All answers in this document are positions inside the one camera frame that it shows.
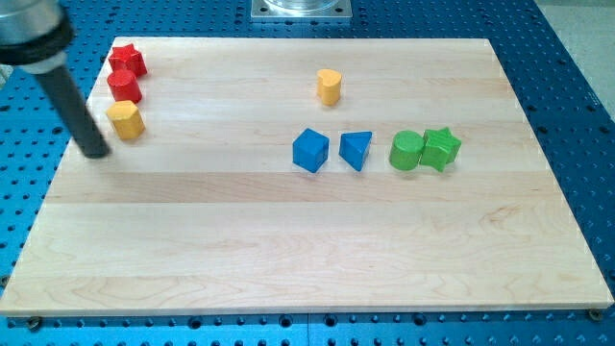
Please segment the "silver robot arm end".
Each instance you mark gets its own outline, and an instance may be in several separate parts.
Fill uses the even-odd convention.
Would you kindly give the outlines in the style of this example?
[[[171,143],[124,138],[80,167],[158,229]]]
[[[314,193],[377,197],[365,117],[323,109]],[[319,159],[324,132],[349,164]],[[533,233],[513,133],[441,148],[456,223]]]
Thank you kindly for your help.
[[[1,0],[1,63],[44,74],[66,63],[73,39],[66,9],[57,0]]]

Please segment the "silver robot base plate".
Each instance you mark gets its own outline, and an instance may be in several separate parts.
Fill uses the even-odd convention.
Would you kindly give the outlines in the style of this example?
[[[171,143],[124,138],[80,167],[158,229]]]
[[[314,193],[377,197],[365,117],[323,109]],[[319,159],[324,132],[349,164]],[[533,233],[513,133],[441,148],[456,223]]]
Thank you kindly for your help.
[[[252,0],[251,17],[257,20],[350,19],[351,0]]]

